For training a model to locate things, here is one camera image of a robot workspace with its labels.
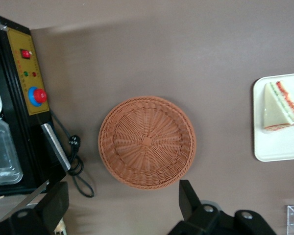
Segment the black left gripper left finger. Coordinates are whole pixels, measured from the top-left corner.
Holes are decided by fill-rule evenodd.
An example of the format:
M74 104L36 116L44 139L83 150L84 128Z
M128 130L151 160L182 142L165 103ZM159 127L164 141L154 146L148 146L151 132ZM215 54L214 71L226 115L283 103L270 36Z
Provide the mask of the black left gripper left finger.
M68 207L68 183L58 182L35 207L20 209L0 222L0 235L52 235Z

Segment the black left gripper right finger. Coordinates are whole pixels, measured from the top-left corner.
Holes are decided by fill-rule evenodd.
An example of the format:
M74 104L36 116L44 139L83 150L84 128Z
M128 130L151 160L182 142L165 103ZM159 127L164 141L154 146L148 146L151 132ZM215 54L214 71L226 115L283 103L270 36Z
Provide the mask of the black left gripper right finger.
M276 232L257 212L238 210L227 215L213 204L204 204L188 180L179 181L179 207L183 220L172 235L274 235Z

